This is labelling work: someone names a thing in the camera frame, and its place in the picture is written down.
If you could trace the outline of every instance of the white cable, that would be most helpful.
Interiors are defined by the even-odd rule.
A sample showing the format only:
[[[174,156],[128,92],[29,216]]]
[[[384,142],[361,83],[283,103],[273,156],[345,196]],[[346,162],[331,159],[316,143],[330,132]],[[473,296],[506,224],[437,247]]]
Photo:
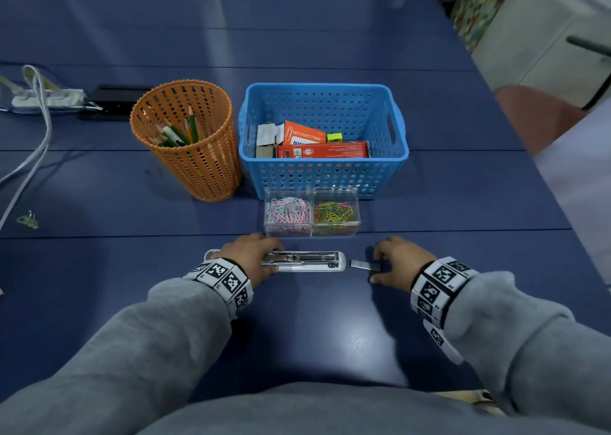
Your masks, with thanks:
[[[45,119],[46,134],[45,134],[45,137],[42,139],[42,142],[40,143],[40,145],[36,148],[36,150],[32,152],[30,156],[26,158],[23,161],[23,163],[21,163],[21,165],[19,165],[9,174],[7,174],[2,179],[0,179],[0,184],[4,183],[4,181],[9,179],[15,173],[18,173],[24,167],[26,167],[29,162],[34,160],[36,156],[40,154],[40,157],[38,158],[38,160],[36,160],[34,166],[32,167],[30,172],[27,174],[26,178],[23,180],[23,182],[17,189],[17,192],[15,192],[11,202],[9,203],[9,206],[4,211],[2,219],[0,219],[0,231],[2,230],[6,220],[9,218],[9,215],[11,214],[13,207],[17,203],[17,200],[19,200],[19,197],[21,196],[21,192],[23,192],[23,189],[26,188],[27,184],[30,182],[30,179],[32,179],[32,176],[34,176],[36,170],[39,168],[40,163],[42,162],[43,158],[45,157],[47,149],[49,149],[49,143],[51,141],[51,130],[52,130],[51,114],[49,112],[49,107],[46,103],[46,91],[45,91],[45,83],[43,82],[43,76],[41,75],[38,68],[33,67],[32,65],[25,65],[23,67],[23,69],[26,69],[26,68],[31,68],[32,70],[34,70],[34,73],[35,73],[35,76],[32,80],[32,90],[34,91],[36,100],[38,100],[40,110],[42,112],[42,116]]]

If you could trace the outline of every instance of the hand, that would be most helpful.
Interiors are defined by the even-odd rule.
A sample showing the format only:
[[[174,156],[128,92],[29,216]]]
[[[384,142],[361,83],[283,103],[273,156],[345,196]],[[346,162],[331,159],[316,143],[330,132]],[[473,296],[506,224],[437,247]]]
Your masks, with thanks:
[[[373,259],[389,260],[392,263],[392,271],[371,277],[372,284],[382,284],[410,292],[414,277],[420,269],[429,261],[437,260],[437,257],[413,242],[391,236],[376,246]]]
[[[217,257],[229,258],[238,263],[246,271],[254,289],[278,270],[277,266],[261,266],[263,257],[272,250],[283,251],[282,243],[276,238],[266,238],[256,233],[240,236],[235,242],[225,244]]]

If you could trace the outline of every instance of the orange box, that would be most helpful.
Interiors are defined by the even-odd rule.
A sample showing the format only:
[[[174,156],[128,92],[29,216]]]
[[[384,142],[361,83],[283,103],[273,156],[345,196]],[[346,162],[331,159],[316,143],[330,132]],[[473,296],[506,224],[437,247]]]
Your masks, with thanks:
[[[369,158],[366,140],[329,142],[328,144],[293,144],[276,147],[276,158]]]
[[[308,128],[302,124],[284,122],[283,145],[291,144],[324,144],[327,142],[327,134],[314,128]]]

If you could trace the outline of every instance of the person's left hand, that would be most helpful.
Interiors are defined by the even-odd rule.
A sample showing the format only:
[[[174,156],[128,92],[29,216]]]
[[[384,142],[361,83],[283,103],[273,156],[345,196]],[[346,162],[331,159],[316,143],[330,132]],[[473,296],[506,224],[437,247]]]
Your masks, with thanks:
[[[278,270],[277,266],[261,266],[263,257],[273,250],[284,251],[278,239],[267,238],[263,234],[255,233],[240,236],[235,242],[225,244],[217,257],[229,258],[238,263],[246,271],[254,290],[256,286]]]

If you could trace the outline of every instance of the orange pencil holder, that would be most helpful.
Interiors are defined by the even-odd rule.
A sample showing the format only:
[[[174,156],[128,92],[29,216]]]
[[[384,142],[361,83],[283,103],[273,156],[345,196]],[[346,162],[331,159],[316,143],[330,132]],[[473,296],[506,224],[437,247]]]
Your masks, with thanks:
[[[158,146],[164,139],[158,128],[168,123],[193,142],[189,107],[195,115],[198,141],[182,147]],[[242,171],[233,107],[227,93],[217,85],[191,79],[162,84],[136,102],[130,124],[136,138],[196,199],[225,200],[238,189]]]

